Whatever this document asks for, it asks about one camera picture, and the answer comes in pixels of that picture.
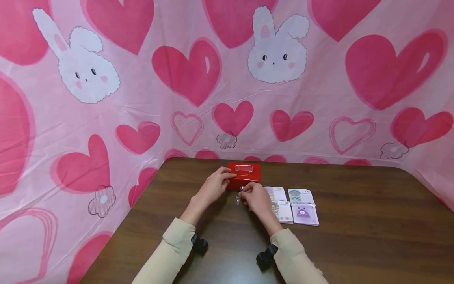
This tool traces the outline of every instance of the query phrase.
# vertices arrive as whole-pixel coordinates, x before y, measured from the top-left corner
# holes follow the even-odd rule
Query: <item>wooden table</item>
[[[117,229],[81,283],[131,283],[207,176],[222,160],[170,159]],[[395,168],[262,163],[262,183],[313,192],[320,227],[284,225],[303,243],[330,284],[454,283],[454,214],[410,174]],[[255,257],[266,232],[236,194],[205,212],[191,254],[174,283],[284,283]]]

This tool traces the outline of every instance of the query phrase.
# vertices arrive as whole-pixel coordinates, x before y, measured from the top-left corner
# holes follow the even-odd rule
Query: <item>bunny illustration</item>
[[[76,27],[69,44],[52,18],[42,9],[33,9],[33,17],[44,39],[58,58],[58,69],[66,88],[86,104],[100,102],[120,87],[120,78],[110,61],[96,52],[103,50],[94,32]]]
[[[255,45],[247,65],[252,76],[267,83],[289,82],[301,77],[306,68],[307,49],[298,39],[309,32],[309,20],[301,15],[289,17],[277,32],[266,6],[254,12]]]

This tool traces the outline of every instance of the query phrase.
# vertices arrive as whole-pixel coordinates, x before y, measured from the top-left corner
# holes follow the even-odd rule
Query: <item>person's left hand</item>
[[[216,201],[226,191],[226,187],[230,182],[228,179],[237,176],[237,174],[230,172],[231,169],[226,167],[217,169],[207,178],[195,198],[205,206],[209,206]]]

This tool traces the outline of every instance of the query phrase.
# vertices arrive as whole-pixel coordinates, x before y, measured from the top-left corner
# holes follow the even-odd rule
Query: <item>pink backdrop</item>
[[[454,209],[453,15],[0,0],[3,283],[77,283],[175,156],[397,167]]]

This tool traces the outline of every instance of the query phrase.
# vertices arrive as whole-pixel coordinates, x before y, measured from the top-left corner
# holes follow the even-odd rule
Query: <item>pink heart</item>
[[[409,96],[432,76],[445,57],[447,46],[442,30],[428,30],[396,55],[388,39],[367,35],[348,49],[345,67],[363,103],[384,110]]]
[[[57,228],[58,222],[57,217],[50,211],[41,209],[41,208],[28,208],[22,209],[12,213],[11,215],[6,216],[2,220],[0,220],[0,231],[3,230],[9,223],[13,222],[14,220],[23,217],[23,216],[32,216],[38,218],[44,227],[44,243],[42,249],[41,260],[39,263],[39,270],[38,274],[31,279],[18,282],[17,284],[30,284],[34,283],[40,279],[42,279],[45,274],[47,273],[47,268],[49,265],[49,258],[52,253],[55,244],[55,238],[57,237]],[[21,265],[22,267],[28,267],[29,260],[24,260],[24,263],[20,263],[17,265]]]
[[[203,132],[203,121],[195,114],[185,115],[181,111],[176,111],[170,117],[170,124],[177,136],[188,146]]]
[[[24,93],[2,72],[0,101],[0,197],[5,197],[14,192],[27,165],[33,149],[35,122]]]
[[[221,103],[212,112],[213,120],[219,128],[235,137],[248,125],[253,114],[254,107],[248,101],[241,102],[236,110],[225,103]]]
[[[339,154],[344,154],[374,135],[376,128],[377,126],[372,119],[366,118],[354,122],[350,117],[338,117],[331,123],[330,126],[331,144]],[[341,142],[346,144],[343,149],[340,148],[336,140],[336,136]]]
[[[245,161],[256,161],[260,162],[261,159],[256,156],[247,156],[244,158]],[[281,155],[272,155],[265,159],[265,162],[277,162],[277,163],[286,163],[287,159]]]
[[[161,128],[154,122],[142,121],[137,131],[129,125],[119,125],[115,131],[120,144],[134,154],[148,151],[159,138]]]
[[[195,106],[211,95],[221,76],[219,52],[205,38],[194,42],[189,60],[176,48],[161,46],[153,53],[151,63],[167,87]]]
[[[80,247],[69,269],[66,284],[77,284],[80,282],[112,235],[113,233],[109,231],[99,232]]]
[[[330,164],[324,158],[309,157],[303,161],[305,164]],[[344,163],[346,166],[372,166],[372,163],[366,159],[351,159]]]
[[[300,111],[291,120],[283,110],[271,113],[270,124],[276,138],[285,142],[306,131],[314,122],[314,116],[308,111]]]
[[[401,110],[391,124],[391,133],[401,144],[411,148],[445,136],[453,127],[453,116],[442,111],[428,119],[418,108]]]
[[[0,1],[0,55],[18,65],[38,62],[49,47],[33,20],[34,8],[52,15],[49,0]]]
[[[183,153],[178,149],[170,149],[164,155],[164,160],[168,160],[170,158],[189,158],[188,155]],[[195,155],[196,159],[220,159],[219,155],[216,152],[210,150],[201,150],[198,151]]]
[[[153,22],[153,0],[81,0],[87,21],[99,33],[138,55]]]
[[[109,156],[102,138],[90,136],[88,151],[89,156],[74,152],[53,162],[50,175],[63,190],[85,194],[95,192],[99,185],[110,185]]]
[[[340,41],[381,0],[308,0],[311,18],[335,41]]]
[[[205,14],[222,43],[235,48],[252,36],[254,11],[267,6],[273,11],[277,0],[203,0]]]
[[[129,190],[128,200],[129,206],[131,206],[131,208],[134,206],[134,204],[136,204],[137,200],[142,195],[142,192],[145,190],[145,188],[148,186],[157,172],[158,169],[156,168],[145,168],[140,171],[138,185],[133,186]]]

